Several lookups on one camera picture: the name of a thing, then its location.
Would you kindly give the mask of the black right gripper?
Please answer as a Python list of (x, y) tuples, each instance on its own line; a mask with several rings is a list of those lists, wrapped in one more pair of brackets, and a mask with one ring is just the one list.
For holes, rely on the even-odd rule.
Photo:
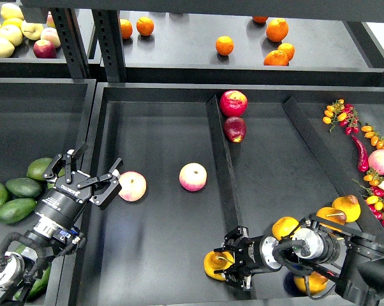
[(251, 276), (254, 274), (280, 271), (280, 264), (272, 254), (279, 241), (267, 235), (249, 238), (248, 234), (247, 227), (237, 226), (224, 236), (221, 247), (214, 249), (214, 252), (236, 252), (235, 264), (215, 269), (214, 275), (241, 290), (251, 289)]

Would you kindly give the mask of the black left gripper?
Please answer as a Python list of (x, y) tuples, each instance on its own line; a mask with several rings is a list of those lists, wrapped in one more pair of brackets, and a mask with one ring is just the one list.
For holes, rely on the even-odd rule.
[[(34, 211), (66, 229), (74, 225), (86, 203), (91, 202), (104, 210), (121, 190), (121, 158), (117, 158), (106, 174), (98, 177), (90, 178), (77, 171), (77, 161), (86, 149), (86, 142), (82, 142), (76, 149), (57, 154), (42, 174), (47, 182), (55, 183), (55, 186), (39, 200)], [(64, 176), (59, 177), (62, 169)]]

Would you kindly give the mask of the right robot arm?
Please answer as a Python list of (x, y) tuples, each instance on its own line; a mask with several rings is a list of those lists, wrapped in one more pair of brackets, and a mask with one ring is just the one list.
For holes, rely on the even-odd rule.
[(213, 275), (245, 291), (256, 274), (282, 268), (302, 278), (316, 272), (334, 283), (334, 291), (355, 305), (378, 305), (384, 298), (384, 245), (374, 236), (317, 215), (303, 218), (287, 235), (249, 237), (237, 226), (214, 249), (208, 264)]

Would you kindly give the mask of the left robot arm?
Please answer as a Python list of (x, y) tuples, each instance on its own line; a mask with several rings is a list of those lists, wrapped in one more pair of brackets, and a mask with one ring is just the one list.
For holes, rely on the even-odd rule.
[(121, 190), (117, 158), (103, 175), (91, 177), (77, 169), (87, 145), (56, 155), (42, 177), (53, 186), (39, 200), (38, 222), (24, 234), (11, 232), (0, 244), (0, 305), (24, 305), (34, 283), (54, 259), (76, 253), (85, 234), (75, 225), (88, 203), (104, 210)]

